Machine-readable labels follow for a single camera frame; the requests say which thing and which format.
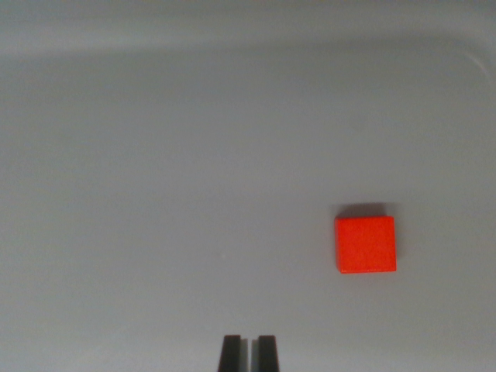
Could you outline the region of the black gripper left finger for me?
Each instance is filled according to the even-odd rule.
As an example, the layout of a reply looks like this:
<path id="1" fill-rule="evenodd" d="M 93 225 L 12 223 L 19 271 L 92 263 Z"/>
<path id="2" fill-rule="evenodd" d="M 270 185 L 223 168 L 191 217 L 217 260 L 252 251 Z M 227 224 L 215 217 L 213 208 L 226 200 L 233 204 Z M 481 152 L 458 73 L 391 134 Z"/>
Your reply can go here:
<path id="1" fill-rule="evenodd" d="M 226 335 L 222 342 L 219 372 L 247 372 L 248 343 L 241 335 Z"/>

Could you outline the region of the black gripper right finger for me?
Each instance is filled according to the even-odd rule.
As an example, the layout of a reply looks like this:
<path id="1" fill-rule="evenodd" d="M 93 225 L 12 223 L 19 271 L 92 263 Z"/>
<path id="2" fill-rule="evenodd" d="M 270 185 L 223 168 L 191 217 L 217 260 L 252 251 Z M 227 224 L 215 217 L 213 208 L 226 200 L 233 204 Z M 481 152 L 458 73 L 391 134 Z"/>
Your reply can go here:
<path id="1" fill-rule="evenodd" d="M 279 372 L 277 339 L 274 335 L 262 335 L 251 344 L 251 365 L 253 372 Z"/>

